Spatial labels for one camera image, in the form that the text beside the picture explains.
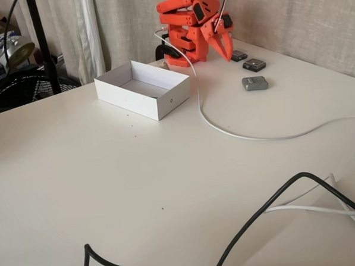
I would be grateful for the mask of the orange gripper black motor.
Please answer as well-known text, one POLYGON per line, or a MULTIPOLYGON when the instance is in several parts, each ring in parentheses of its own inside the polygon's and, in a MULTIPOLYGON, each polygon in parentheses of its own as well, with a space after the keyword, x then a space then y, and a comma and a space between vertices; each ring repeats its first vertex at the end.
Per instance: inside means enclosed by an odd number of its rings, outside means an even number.
POLYGON ((233 55, 233 21, 228 13, 215 14, 200 28, 205 40, 224 60, 230 61, 233 55))

